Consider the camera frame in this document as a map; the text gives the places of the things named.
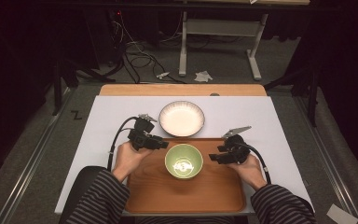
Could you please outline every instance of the dark background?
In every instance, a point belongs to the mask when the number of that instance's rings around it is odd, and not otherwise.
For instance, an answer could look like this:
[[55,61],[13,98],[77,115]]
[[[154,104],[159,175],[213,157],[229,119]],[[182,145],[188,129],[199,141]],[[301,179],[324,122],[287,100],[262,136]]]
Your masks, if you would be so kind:
[[[272,13],[263,38],[278,35],[284,41],[302,36],[287,73],[307,65],[316,53],[324,55],[318,67],[319,84],[358,160],[358,1],[338,2],[343,5],[339,15]],[[329,6],[331,2],[318,4]],[[128,15],[129,28],[157,46],[156,31],[174,32],[180,14],[138,10]],[[211,15],[227,17],[222,12],[191,16]],[[230,17],[244,16],[230,14]],[[33,2],[0,1],[0,167],[27,119],[45,103],[45,91],[52,83],[56,60],[65,56],[88,67],[97,66],[91,41],[81,10],[51,11]],[[318,51],[318,46],[325,48]]]

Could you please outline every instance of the sleeve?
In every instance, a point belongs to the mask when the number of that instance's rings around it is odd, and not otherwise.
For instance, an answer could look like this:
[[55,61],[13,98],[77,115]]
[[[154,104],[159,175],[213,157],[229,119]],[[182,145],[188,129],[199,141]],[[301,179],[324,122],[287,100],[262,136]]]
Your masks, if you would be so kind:
[[266,185],[251,198],[260,223],[317,223],[312,209],[288,189]]
[[66,223],[118,223],[129,197],[130,190],[103,170]]

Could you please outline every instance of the wooden tray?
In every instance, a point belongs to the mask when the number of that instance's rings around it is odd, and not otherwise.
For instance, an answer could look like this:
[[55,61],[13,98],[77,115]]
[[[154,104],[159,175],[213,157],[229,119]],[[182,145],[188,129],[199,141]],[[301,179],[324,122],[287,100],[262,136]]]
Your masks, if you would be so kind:
[[[155,150],[129,176],[131,196],[126,209],[131,213],[227,213],[245,207],[241,180],[225,165],[211,161],[219,153],[221,138],[170,138],[167,149]],[[179,180],[168,173],[164,159],[177,144],[190,144],[202,154],[202,170],[194,178]]]

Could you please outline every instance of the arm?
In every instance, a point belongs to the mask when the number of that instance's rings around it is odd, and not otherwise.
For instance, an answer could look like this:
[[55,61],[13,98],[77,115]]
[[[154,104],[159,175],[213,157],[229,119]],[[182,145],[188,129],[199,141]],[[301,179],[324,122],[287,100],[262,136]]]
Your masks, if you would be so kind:
[[237,171],[240,178],[255,190],[251,198],[252,206],[262,224],[317,223],[312,210],[296,195],[281,186],[267,184],[255,156],[249,155],[242,164],[227,166]]
[[117,149],[117,158],[112,172],[98,173],[88,191],[83,195],[67,223],[118,223],[130,190],[121,182],[134,171],[152,150],[136,151],[130,142]]

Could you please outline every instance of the white plate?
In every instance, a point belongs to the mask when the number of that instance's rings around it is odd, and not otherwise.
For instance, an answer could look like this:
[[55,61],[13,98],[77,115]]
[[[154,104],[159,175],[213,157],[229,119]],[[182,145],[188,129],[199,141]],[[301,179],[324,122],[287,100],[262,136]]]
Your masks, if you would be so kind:
[[164,106],[159,114],[159,124],[162,129],[179,137],[197,133],[204,121],[202,110],[189,101],[172,102]]

